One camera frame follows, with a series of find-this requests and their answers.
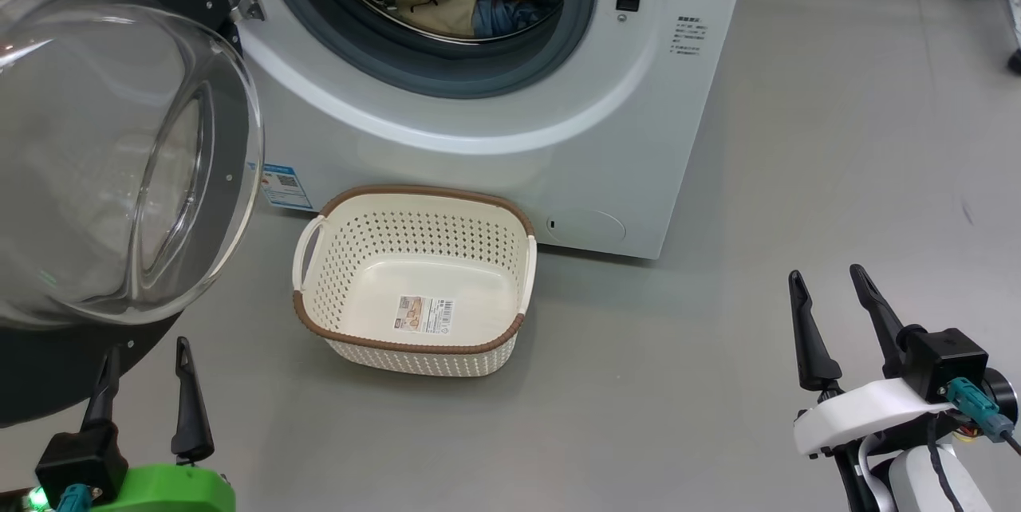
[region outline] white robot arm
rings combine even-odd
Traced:
[[[986,366],[988,355],[958,329],[928,333],[904,327],[860,265],[850,268],[859,301],[883,350],[884,380],[842,391],[812,316],[800,273],[790,274],[790,302],[800,385],[818,405],[794,421],[794,446],[810,458],[832,458],[852,512],[991,512],[950,444],[952,432],[985,434],[1021,447],[1013,386]],[[869,457],[896,456],[873,466]]]

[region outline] laundry basket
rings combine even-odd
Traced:
[[[497,197],[431,187],[352,189],[294,253],[294,310],[354,363],[484,376],[506,363],[535,278],[535,231]]]

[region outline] black cable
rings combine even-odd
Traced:
[[[1014,449],[1014,452],[1018,453],[1018,456],[1021,456],[1021,445],[1018,444],[1017,438],[1011,435],[1011,433],[1008,432],[1007,430],[1001,432],[1000,435],[1007,440],[1007,444],[1010,445],[1012,449]]]
[[[929,420],[927,432],[926,436],[929,444],[929,459],[932,461],[932,469],[936,471],[936,476],[939,478],[939,487],[943,488],[943,494],[946,495],[946,500],[951,501],[951,505],[954,507],[954,512],[964,512],[964,508],[961,507],[961,503],[958,502],[953,488],[951,488],[950,480],[946,479],[946,472],[943,471],[943,463],[939,460],[939,449],[936,448],[935,417]]]

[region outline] gray floor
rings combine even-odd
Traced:
[[[188,335],[240,510],[843,510],[794,454],[786,274],[853,387],[881,377],[847,266],[905,322],[958,326],[1021,382],[1021,79],[996,0],[739,0],[662,260],[547,252],[508,364],[437,380],[346,363],[294,317],[303,222],[262,210]],[[165,339],[116,404],[125,455],[167,461]],[[32,481],[81,407],[0,432]],[[959,454],[999,510],[1002,446]]]

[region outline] brown basket rim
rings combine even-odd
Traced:
[[[450,197],[455,199],[465,199],[475,202],[482,202],[486,204],[495,205],[501,208],[505,208],[510,212],[515,217],[521,221],[522,226],[525,228],[526,235],[532,237],[535,236],[535,229],[532,227],[532,222],[529,221],[528,216],[525,215],[521,208],[517,205],[493,195],[485,195],[483,193],[474,193],[471,191],[459,191],[457,189],[446,189],[443,187],[428,187],[421,185],[367,185],[362,187],[355,187],[353,189],[347,189],[343,193],[337,195],[336,197],[330,199],[329,202],[320,212],[325,218],[329,218],[330,214],[333,213],[340,205],[340,203],[349,200],[354,197],[361,195],[383,195],[383,194],[403,194],[403,195],[426,195],[426,196],[437,196],[437,197]],[[305,328],[310,330],[312,333],[326,338],[328,340],[335,340],[337,342],[344,342],[347,344],[354,344],[357,346],[367,346],[370,348],[379,348],[382,351],[393,351],[395,353],[412,353],[420,355],[481,355],[482,353],[492,352],[503,344],[506,344],[518,330],[521,328],[522,323],[525,322],[525,315],[519,313],[510,326],[507,327],[502,334],[490,340],[489,342],[471,346],[438,346],[432,344],[401,344],[400,342],[390,342],[387,340],[376,340],[373,338],[361,338],[358,336],[351,336],[349,334],[344,334],[342,332],[335,332],[329,329],[325,329],[318,326],[312,322],[311,317],[308,316],[308,312],[305,310],[304,297],[300,290],[294,291],[294,312],[298,315],[301,323],[305,325]]]

